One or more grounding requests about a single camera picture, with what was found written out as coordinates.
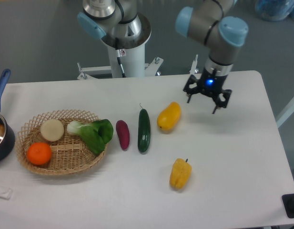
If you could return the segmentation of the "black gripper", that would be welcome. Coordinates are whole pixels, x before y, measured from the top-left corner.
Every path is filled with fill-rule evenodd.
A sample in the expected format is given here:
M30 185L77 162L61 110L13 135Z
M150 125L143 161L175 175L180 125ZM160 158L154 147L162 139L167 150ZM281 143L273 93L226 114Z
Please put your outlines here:
M215 108L212 114L219 108L226 108L232 94L232 90L223 89L226 78L227 75L218 76L216 68L210 72L204 68L199 80L191 74L183 88L188 97L187 103L190 102L192 95L201 93L213 99Z

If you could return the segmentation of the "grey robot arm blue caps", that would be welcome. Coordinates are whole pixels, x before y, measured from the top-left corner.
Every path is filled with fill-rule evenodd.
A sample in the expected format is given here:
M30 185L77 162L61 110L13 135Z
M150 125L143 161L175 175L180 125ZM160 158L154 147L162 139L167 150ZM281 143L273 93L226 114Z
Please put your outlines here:
M201 77L191 75L183 90L188 96L212 98L216 108L228 105L232 91L223 84L248 33L245 21L226 16L234 5L234 0L205 0L197 9L183 8L175 22L180 35L210 50ZM87 34L107 46L114 78L146 76L145 44L152 30L138 12L137 1L85 0L77 20Z

